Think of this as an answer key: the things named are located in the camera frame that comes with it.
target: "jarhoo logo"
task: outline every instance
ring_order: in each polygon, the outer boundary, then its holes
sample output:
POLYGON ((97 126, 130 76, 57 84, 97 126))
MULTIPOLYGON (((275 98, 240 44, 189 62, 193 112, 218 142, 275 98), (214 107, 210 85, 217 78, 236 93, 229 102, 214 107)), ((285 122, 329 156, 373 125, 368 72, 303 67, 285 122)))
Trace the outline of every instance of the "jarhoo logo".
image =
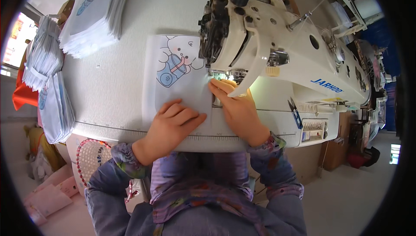
POLYGON ((330 90, 332 90, 332 91, 334 91, 334 92, 336 92, 336 93, 340 93, 340 92, 342 92, 342 91, 343 91, 343 90, 339 89, 338 87, 333 86, 332 84, 330 84, 330 83, 328 83, 328 82, 326 82, 326 81, 323 81, 322 79, 318 79, 318 80, 316 80, 316 81, 312 81, 312 80, 311 80, 311 82, 312 82, 312 83, 319 84, 320 86, 325 87, 325 88, 327 88, 327 89, 330 89, 330 90))

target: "stack of fabric pieces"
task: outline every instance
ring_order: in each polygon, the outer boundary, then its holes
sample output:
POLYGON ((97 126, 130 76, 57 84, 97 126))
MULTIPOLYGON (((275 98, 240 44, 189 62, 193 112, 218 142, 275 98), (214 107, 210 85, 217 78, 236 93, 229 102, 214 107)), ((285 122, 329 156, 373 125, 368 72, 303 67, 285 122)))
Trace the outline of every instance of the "stack of fabric pieces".
POLYGON ((33 91, 43 89, 48 79, 62 68, 64 55, 59 48, 60 33, 56 22, 43 16, 34 40, 28 44, 22 81, 33 91))
POLYGON ((126 0, 75 0, 59 36, 60 48, 74 58, 83 58, 117 42, 125 3, 126 0))
POLYGON ((62 72, 49 78, 39 92, 38 107, 49 144, 65 142, 74 129, 75 116, 65 89, 62 72))

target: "person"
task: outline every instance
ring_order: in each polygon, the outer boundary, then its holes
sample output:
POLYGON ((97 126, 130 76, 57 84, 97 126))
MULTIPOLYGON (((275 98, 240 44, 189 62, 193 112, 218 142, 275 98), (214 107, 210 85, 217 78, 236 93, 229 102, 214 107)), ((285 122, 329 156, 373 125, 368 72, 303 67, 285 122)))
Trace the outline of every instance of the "person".
POLYGON ((97 235, 306 235, 304 188, 284 155, 286 142, 260 122, 250 90, 230 98, 235 82, 212 79, 208 86, 230 129, 247 142, 267 207, 251 202, 245 151, 174 151, 206 119, 177 99, 160 108, 145 138, 112 147, 113 158, 91 176, 85 196, 97 235), (152 163, 150 203, 130 215, 125 189, 148 176, 152 163))

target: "left hand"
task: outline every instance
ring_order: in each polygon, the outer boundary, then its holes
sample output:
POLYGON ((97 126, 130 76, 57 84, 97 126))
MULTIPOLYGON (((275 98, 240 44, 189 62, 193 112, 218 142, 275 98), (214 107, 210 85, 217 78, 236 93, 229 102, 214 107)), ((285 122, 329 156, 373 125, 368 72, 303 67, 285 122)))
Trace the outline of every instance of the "left hand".
POLYGON ((211 79, 208 88, 220 99, 223 104, 223 112, 226 122, 232 132, 247 141, 251 147, 262 145, 269 137, 270 130, 264 126, 258 115, 250 89, 247 95, 242 97, 228 97, 237 87, 237 83, 231 80, 211 79))
POLYGON ((163 104, 153 119, 143 139, 133 143, 133 154, 144 166, 167 156, 194 129, 205 121, 207 115, 180 104, 182 99, 163 104))

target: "plastic basket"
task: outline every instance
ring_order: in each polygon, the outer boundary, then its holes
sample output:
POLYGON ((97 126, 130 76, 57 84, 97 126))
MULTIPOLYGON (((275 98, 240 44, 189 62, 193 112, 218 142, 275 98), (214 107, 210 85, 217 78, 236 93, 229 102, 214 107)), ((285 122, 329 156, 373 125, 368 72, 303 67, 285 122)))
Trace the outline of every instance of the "plastic basket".
MULTIPOLYGON (((87 182, 92 174, 111 158, 111 146, 107 142, 87 139, 80 143, 76 150, 76 168, 85 187, 87 187, 87 182)), ((130 180, 126 203, 133 197, 132 188, 133 185, 130 180)))

